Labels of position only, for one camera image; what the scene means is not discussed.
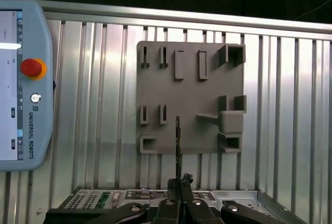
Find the wire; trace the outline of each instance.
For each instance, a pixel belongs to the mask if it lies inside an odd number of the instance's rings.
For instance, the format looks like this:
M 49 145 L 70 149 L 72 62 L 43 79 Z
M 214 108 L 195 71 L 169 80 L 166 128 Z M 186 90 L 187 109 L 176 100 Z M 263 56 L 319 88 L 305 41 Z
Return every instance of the wire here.
M 327 3 L 331 2 L 331 1 L 332 1 L 332 0 L 328 0 L 328 1 L 324 2 L 322 5 L 318 6 L 317 8 L 315 8 L 315 9 L 313 9 L 313 10 L 311 10 L 311 11 L 308 11 L 308 12 L 306 12 L 306 13 L 300 15 L 299 17 L 297 17 L 297 18 L 294 19 L 294 20 L 298 20 L 298 19 L 300 19 L 300 18 L 302 18 L 302 17 L 304 17 L 304 16 L 306 16 L 306 15 L 308 15 L 308 14 L 310 14 L 310 13 L 313 13 L 314 11 L 319 10 L 320 8 L 322 8 L 324 5 L 326 5 Z

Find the red emergency stop button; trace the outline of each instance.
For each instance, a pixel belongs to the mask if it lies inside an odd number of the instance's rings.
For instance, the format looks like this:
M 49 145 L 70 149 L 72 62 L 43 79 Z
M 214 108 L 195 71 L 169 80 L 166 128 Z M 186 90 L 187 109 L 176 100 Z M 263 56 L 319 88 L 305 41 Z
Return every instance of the red emergency stop button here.
M 37 77 L 42 73 L 43 66 L 35 59 L 26 59 L 21 63 L 22 74 L 30 77 Z

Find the corrugated metal wall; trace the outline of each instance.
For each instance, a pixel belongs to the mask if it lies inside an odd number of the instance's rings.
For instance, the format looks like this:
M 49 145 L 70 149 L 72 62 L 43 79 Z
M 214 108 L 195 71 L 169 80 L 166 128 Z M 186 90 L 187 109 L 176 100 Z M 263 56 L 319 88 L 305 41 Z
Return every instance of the corrugated metal wall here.
M 197 24 L 203 31 L 174 29 L 167 22 L 148 26 L 153 20 L 145 26 L 108 22 L 48 20 L 57 82 L 53 138 L 39 169 L 0 173 L 4 223 L 42 223 L 48 208 L 58 207 L 77 186 L 167 187 L 175 155 L 137 153 L 140 40 L 246 44 L 242 152 L 183 155 L 183 171 L 193 174 L 194 188 L 260 188 L 309 223 L 331 221 L 331 35 L 297 38 L 296 32 L 233 28 L 251 33 L 241 34 L 208 24 Z M 311 35 L 322 39 L 301 39 Z

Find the screw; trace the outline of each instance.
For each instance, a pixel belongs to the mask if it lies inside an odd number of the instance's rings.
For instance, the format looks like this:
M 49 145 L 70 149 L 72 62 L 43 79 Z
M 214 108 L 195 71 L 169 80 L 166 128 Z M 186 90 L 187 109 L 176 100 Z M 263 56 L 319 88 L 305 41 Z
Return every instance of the screw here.
M 37 213 L 36 213 L 36 215 L 40 215 L 41 213 L 42 213 L 42 209 L 39 208 L 38 211 L 37 211 Z
M 200 200 L 193 200 L 192 203 L 195 204 L 195 205 L 201 205 L 201 201 Z
M 233 205 L 229 205 L 228 209 L 231 210 L 231 211 L 233 211 L 233 212 L 236 212 L 238 210 L 238 208 L 235 207 L 235 206 L 233 206 Z
M 133 207 L 133 208 L 131 209 L 131 211 L 137 212 L 137 211 L 140 211 L 140 208 L 139 208 L 139 207 Z

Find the touchscreen display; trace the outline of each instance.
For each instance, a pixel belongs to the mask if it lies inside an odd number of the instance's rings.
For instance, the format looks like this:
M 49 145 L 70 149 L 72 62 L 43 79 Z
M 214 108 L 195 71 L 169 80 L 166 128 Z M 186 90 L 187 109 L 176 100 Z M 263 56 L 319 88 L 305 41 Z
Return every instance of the touchscreen display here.
M 0 161 L 23 159 L 22 11 L 0 10 Z

